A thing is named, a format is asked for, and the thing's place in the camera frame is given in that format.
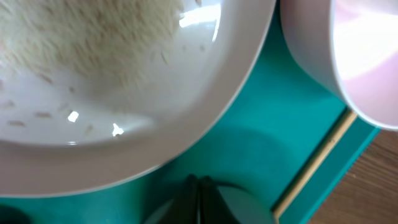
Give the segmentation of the rice pile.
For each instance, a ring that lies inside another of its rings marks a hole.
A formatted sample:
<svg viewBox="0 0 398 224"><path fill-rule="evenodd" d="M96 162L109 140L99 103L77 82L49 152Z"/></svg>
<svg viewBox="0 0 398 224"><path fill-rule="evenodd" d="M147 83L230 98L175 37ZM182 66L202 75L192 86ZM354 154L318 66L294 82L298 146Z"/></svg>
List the rice pile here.
<svg viewBox="0 0 398 224"><path fill-rule="evenodd" d="M181 0L2 0L1 77L140 82L183 10Z"/></svg>

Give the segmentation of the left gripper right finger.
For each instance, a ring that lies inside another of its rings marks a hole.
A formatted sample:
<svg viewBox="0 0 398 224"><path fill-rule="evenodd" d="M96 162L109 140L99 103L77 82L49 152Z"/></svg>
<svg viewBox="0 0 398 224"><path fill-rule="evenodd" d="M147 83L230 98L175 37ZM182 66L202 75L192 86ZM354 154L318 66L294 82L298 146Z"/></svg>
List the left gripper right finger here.
<svg viewBox="0 0 398 224"><path fill-rule="evenodd" d="M211 177L202 177L198 184L200 188L200 223L239 224Z"/></svg>

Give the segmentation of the large pink plate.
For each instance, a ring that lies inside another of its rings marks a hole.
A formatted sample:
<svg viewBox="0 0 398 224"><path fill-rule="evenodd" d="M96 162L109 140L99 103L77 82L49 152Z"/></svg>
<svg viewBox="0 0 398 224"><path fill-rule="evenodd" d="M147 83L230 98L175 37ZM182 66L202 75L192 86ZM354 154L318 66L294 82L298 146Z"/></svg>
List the large pink plate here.
<svg viewBox="0 0 398 224"><path fill-rule="evenodd" d="M1 77L1 196L81 194L148 173L200 139L246 82L275 1L183 1L128 86Z"/></svg>

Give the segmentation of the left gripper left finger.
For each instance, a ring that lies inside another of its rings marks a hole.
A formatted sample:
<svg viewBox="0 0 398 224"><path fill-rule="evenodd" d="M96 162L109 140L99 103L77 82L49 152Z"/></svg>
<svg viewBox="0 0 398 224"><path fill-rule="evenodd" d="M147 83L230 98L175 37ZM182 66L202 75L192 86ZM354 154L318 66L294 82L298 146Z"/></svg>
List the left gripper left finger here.
<svg viewBox="0 0 398 224"><path fill-rule="evenodd" d="M198 178L189 175L159 224L196 224L198 210Z"/></svg>

